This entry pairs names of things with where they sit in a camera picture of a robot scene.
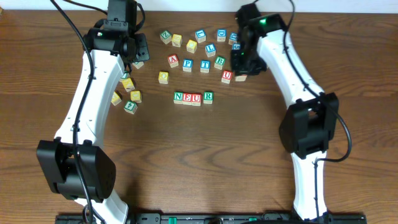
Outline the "red I block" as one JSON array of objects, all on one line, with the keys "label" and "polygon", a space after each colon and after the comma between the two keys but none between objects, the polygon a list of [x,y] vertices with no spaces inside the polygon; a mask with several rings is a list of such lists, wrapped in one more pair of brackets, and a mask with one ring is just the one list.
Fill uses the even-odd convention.
[{"label": "red I block", "polygon": [[238,76],[235,76],[235,81],[236,82],[245,82],[247,77],[248,77],[247,75],[238,75]]}]

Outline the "blue P block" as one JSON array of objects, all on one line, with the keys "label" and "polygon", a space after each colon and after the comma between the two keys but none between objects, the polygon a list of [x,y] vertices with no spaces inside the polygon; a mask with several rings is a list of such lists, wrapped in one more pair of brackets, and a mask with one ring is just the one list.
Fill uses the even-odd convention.
[{"label": "blue P block", "polygon": [[183,60],[183,71],[184,72],[192,72],[192,67],[193,67],[193,60],[190,59],[184,59]]}]

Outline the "green R block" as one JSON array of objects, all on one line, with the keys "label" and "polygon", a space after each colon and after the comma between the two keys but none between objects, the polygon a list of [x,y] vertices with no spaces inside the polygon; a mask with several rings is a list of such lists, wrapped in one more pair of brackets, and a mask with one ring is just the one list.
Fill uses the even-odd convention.
[{"label": "green R block", "polygon": [[203,94],[203,103],[212,104],[214,100],[214,93],[212,91],[205,91]]}]

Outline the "green N block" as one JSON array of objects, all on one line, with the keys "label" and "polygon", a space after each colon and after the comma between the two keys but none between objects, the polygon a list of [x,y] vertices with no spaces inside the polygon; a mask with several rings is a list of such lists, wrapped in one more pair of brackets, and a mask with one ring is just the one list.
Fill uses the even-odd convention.
[{"label": "green N block", "polygon": [[182,104],[183,103],[183,92],[175,91],[174,92],[174,103]]}]

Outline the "red Q block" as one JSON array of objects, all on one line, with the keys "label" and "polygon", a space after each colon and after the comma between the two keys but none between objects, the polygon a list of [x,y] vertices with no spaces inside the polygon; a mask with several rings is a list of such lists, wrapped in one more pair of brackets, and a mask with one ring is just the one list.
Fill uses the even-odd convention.
[{"label": "red Q block", "polygon": [[201,99],[202,99],[202,95],[201,94],[192,94],[192,106],[200,106],[201,105]]}]

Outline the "red E block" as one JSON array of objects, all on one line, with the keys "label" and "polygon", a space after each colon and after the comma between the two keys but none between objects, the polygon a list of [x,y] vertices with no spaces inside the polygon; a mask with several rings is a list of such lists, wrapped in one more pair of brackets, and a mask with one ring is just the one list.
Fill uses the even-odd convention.
[{"label": "red E block", "polygon": [[191,93],[183,93],[182,103],[184,105],[192,104],[192,94]]}]

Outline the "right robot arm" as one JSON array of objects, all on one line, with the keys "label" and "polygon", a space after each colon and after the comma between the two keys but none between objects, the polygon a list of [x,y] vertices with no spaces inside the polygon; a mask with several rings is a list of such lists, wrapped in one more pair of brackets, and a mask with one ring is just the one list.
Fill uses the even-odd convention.
[{"label": "right robot arm", "polygon": [[240,47],[231,51],[231,69],[239,81],[266,70],[274,76],[287,107],[279,136],[293,160],[294,211],[300,220],[315,221],[327,212],[316,194],[323,192],[323,160],[336,126],[325,104],[336,110],[338,99],[310,76],[280,15],[238,12],[235,19]]}]

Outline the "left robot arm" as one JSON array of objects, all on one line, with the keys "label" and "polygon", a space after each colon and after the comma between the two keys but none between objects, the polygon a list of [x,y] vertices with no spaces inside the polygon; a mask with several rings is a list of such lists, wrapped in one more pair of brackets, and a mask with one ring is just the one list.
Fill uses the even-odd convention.
[{"label": "left robot arm", "polygon": [[52,141],[41,140],[37,158],[50,190],[82,206],[96,223],[126,223],[128,205],[116,191],[116,166],[103,151],[111,98],[126,65],[149,59],[144,34],[92,28],[70,109]]}]

